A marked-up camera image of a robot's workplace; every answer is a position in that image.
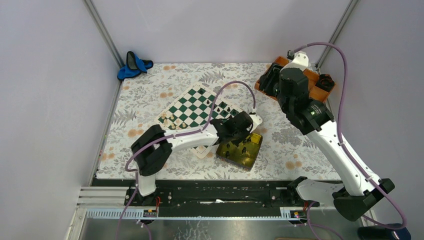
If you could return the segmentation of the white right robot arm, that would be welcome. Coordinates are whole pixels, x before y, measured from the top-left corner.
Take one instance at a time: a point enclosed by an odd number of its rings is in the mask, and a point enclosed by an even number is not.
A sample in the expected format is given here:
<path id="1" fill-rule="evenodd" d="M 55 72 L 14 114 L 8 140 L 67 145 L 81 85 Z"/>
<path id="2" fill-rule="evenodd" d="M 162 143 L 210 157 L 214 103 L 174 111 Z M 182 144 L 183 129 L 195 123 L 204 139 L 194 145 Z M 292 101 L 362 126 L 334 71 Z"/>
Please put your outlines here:
<path id="1" fill-rule="evenodd" d="M 356 221 L 376 205 L 395 185 L 380 178 L 356 156 L 338 124 L 320 101 L 310 97 L 309 58 L 296 52 L 288 58 L 278 57 L 258 79 L 255 88 L 275 99 L 288 121 L 309 138 L 324 154 L 341 178 L 341 183 L 315 181 L 298 177 L 288 185 L 287 201 L 299 206 L 304 201 L 335 207 L 349 221 Z"/>

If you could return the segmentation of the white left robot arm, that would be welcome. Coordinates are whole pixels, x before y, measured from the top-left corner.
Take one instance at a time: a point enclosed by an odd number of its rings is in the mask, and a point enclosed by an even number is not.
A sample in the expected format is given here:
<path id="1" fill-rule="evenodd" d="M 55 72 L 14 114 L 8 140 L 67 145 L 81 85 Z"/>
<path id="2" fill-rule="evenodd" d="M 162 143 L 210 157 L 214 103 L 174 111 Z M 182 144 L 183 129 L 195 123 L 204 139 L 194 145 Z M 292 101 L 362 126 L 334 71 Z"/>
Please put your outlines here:
<path id="1" fill-rule="evenodd" d="M 131 160 L 136 162 L 136 199 L 144 206 L 154 202 L 156 173 L 172 153 L 199 146 L 239 144 L 262 122 L 258 114 L 242 111 L 234 117 L 211 119 L 204 125 L 186 129 L 151 126 L 130 147 Z"/>

